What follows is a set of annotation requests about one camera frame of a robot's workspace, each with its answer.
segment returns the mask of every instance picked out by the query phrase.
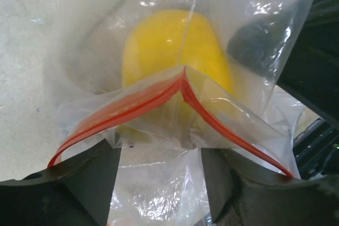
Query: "clear plastic bag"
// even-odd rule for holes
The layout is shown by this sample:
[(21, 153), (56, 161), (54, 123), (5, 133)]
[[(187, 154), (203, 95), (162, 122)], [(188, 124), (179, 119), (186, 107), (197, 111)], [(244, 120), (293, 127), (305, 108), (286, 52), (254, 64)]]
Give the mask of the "clear plastic bag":
[[(295, 174), (290, 136), (260, 118), (311, 4), (293, 10), (296, 1), (67, 0), (45, 68), (63, 141), (50, 166), (106, 138), (135, 149), (234, 148)], [(258, 44), (240, 65), (229, 41), (266, 16), (273, 51)], [(264, 68), (253, 73), (252, 62)]]

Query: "yellow object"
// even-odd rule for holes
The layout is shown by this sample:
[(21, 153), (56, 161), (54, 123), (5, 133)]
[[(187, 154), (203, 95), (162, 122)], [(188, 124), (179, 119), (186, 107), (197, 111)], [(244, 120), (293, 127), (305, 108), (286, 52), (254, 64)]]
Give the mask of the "yellow object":
[(233, 94), (226, 56), (209, 21), (199, 13), (165, 10), (143, 20), (126, 41), (122, 85), (158, 71), (189, 65)]

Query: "plastic wrap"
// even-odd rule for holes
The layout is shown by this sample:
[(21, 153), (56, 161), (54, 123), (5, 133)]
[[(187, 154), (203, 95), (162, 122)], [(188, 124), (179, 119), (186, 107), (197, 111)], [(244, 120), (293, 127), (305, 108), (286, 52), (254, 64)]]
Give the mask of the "plastic wrap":
[[(168, 169), (186, 168), (185, 173), (177, 172), (180, 180), (175, 180), (175, 174), (167, 178), (149, 175), (159, 180), (154, 183), (134, 177), (132, 172), (138, 167), (144, 167), (140, 172), (160, 174), (162, 169), (151, 169), (161, 160), (157, 154), (164, 147), (174, 154), (198, 147), (234, 148), (254, 160), (263, 159), (264, 165), (278, 172), (296, 176), (290, 136), (260, 119), (311, 2), (280, 22), (284, 10), (295, 1), (67, 0), (55, 24), (45, 68), (46, 89), (62, 140), (50, 166), (61, 154), (65, 159), (102, 138), (114, 147), (136, 146), (139, 161), (126, 155), (119, 174), (126, 173), (133, 186), (149, 188), (150, 196), (138, 200), (131, 195), (134, 205), (122, 205), (121, 195), (131, 192), (132, 185), (118, 178), (116, 190), (122, 189), (115, 192), (112, 206), (129, 211), (127, 218), (136, 215), (133, 220), (138, 225), (170, 218), (176, 219), (168, 225), (183, 225), (176, 205), (164, 205), (161, 219), (151, 219), (161, 207), (156, 204), (162, 202), (156, 200), (162, 196), (169, 202), (177, 193), (175, 199), (184, 204), (190, 200), (183, 198), (185, 192), (199, 196), (189, 177), (195, 170), (185, 166), (194, 150), (163, 161), (164, 165), (173, 162)], [(253, 59), (239, 65), (228, 52), (229, 41), (240, 28), (268, 15), (273, 19), (260, 29), (274, 38), (273, 50), (258, 44)], [(253, 73), (247, 68), (253, 62), (265, 68)], [(156, 147), (149, 152), (150, 165), (142, 163), (141, 149), (148, 146)], [(197, 176), (196, 181), (202, 181), (202, 175)], [(170, 188), (175, 181), (181, 188)], [(162, 192), (165, 186), (169, 195)], [(141, 206), (149, 204), (152, 195), (152, 209)], [(195, 213), (203, 216), (197, 200), (194, 204), (200, 212)]]

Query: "plastic bag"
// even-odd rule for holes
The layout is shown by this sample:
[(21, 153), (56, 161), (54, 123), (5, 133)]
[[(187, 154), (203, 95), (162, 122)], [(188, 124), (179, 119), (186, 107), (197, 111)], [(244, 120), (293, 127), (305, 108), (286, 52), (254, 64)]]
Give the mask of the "plastic bag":
[[(66, 158), (107, 138), (115, 147), (142, 143), (176, 149), (238, 149), (236, 143), (290, 174), (291, 149), (288, 156), (280, 149), (290, 137), (258, 116), (262, 116), (311, 2), (302, 10), (290, 12), (280, 23), (283, 11), (293, 7), (295, 1), (67, 0), (55, 24), (45, 68), (46, 88), (63, 140), (50, 166), (63, 151)], [(169, 21), (158, 22), (166, 29), (153, 26), (148, 31), (144, 24), (163, 11), (181, 13), (183, 17), (176, 18), (182, 20), (181, 28), (173, 25), (171, 29), (171, 14)], [(236, 56), (227, 52), (229, 40), (246, 24), (268, 15), (274, 19), (260, 29), (275, 39), (273, 51), (265, 51), (265, 45), (258, 44), (259, 59), (256, 54), (256, 59), (239, 65)], [(189, 51), (188, 42), (206, 46), (201, 30), (207, 31), (207, 49)], [(152, 41), (166, 39), (166, 31), (181, 35), (175, 42), (168, 38), (169, 44), (176, 45), (168, 51), (156, 48)], [(159, 66), (169, 59), (172, 62), (158, 70), (146, 70), (149, 62), (145, 67), (140, 61), (145, 58), (126, 62), (135, 54), (130, 50), (135, 34), (134, 42), (144, 42), (144, 47), (139, 47), (144, 57), (152, 56)], [(247, 69), (252, 61), (269, 64), (263, 65), (267, 68), (260, 73), (253, 73)]]

